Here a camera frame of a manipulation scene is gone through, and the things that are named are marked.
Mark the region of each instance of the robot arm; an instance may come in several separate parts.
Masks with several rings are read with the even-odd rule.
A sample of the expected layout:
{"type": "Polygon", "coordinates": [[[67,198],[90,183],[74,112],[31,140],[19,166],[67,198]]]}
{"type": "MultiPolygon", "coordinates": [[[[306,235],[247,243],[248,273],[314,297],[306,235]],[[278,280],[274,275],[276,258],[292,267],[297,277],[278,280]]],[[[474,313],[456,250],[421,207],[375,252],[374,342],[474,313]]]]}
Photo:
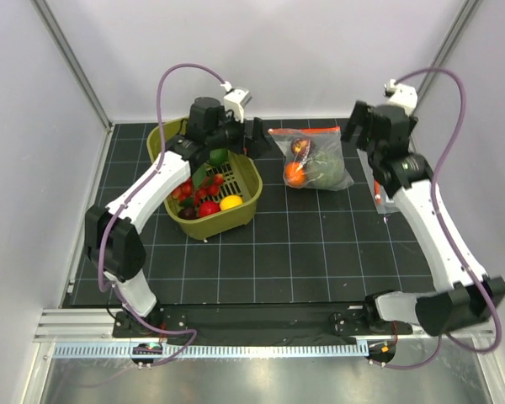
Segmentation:
{"type": "Polygon", "coordinates": [[[162,324],[162,313],[142,271],[146,250],[139,235],[144,225],[170,193],[207,162],[211,150],[226,147],[255,158],[270,148],[259,118],[254,119],[250,131],[245,130],[243,107],[251,99],[248,90],[234,89],[228,82],[223,87],[224,105],[214,98],[195,99],[186,134],[177,134],[167,142],[159,169],[161,155],[119,198],[105,208],[92,206],[86,214],[86,253],[97,265],[104,228],[120,206],[126,205],[109,235],[104,275],[118,287],[130,308],[156,327],[162,324]],[[144,186],[125,203],[142,183],[144,186]]]}
{"type": "MultiPolygon", "coordinates": [[[[415,89],[391,80],[385,85],[388,101],[371,107],[355,104],[343,133],[343,141],[352,138],[361,127],[356,145],[367,152],[374,179],[394,200],[412,228],[431,269],[435,291],[427,294],[386,291],[367,296],[365,313],[369,323],[399,321],[418,325],[438,336],[463,327],[485,322],[490,312],[462,263],[453,252],[439,225],[430,191],[433,172],[426,159],[408,150],[417,118],[415,89]]],[[[505,296],[501,277],[490,279],[465,245],[437,192],[439,211],[451,236],[495,306],[505,296]]]]}

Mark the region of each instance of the yellow lemon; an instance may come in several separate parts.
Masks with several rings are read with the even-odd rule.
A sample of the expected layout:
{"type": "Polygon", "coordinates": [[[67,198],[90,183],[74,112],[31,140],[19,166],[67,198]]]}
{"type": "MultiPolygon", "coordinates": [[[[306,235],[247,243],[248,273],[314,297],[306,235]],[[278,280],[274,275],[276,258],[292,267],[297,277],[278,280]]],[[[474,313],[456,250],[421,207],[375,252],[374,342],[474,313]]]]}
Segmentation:
{"type": "Polygon", "coordinates": [[[229,210],[241,205],[242,203],[243,199],[239,195],[230,195],[219,203],[219,207],[221,210],[229,210]]]}

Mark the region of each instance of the plastic bag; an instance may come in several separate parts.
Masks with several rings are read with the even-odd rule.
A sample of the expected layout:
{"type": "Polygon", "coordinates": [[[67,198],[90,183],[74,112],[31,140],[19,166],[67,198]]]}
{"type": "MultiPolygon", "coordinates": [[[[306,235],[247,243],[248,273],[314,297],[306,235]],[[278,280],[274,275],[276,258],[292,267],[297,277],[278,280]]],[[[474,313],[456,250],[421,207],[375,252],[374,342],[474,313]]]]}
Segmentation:
{"type": "Polygon", "coordinates": [[[340,128],[271,129],[284,153],[284,183],[291,188],[339,191],[354,184],[346,171],[340,128]]]}

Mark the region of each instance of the plastic basket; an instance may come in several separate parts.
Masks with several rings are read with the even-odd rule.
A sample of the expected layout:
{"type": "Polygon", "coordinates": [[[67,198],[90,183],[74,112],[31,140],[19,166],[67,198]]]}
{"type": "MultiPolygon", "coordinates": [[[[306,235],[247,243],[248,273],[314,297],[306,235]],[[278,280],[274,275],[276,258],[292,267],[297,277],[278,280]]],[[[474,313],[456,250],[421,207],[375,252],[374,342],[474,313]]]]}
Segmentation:
{"type": "MultiPolygon", "coordinates": [[[[167,140],[178,133],[180,121],[173,120],[164,124],[167,140]]],[[[146,145],[151,162],[154,162],[161,150],[158,127],[151,131],[146,145]]],[[[262,178],[253,161],[248,157],[229,152],[227,163],[220,167],[209,167],[209,171],[223,174],[225,183],[221,186],[221,191],[217,196],[209,196],[206,199],[219,202],[228,195],[240,195],[243,204],[201,219],[186,221],[178,217],[178,212],[181,209],[178,202],[168,197],[164,202],[168,215],[180,225],[185,234],[196,240],[204,240],[234,227],[246,225],[253,219],[258,198],[262,193],[262,178]]]]}

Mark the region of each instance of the green leaf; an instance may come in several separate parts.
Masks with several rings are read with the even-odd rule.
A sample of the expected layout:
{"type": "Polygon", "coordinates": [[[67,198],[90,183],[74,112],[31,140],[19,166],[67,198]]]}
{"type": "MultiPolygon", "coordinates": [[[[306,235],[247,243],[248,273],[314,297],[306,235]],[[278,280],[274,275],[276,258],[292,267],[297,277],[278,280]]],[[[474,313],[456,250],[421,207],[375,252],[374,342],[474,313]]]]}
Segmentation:
{"type": "Polygon", "coordinates": [[[205,180],[205,182],[202,184],[204,188],[208,188],[213,182],[215,181],[215,175],[213,173],[208,174],[209,177],[205,180]]]}
{"type": "Polygon", "coordinates": [[[198,188],[200,188],[200,185],[204,182],[206,176],[206,171],[205,171],[205,166],[203,165],[200,167],[198,170],[196,170],[196,173],[193,174],[191,177],[193,179],[193,188],[196,191],[198,188]]]}
{"type": "Polygon", "coordinates": [[[182,208],[194,208],[194,198],[192,196],[189,196],[188,198],[185,198],[182,200],[179,205],[182,208]]]}

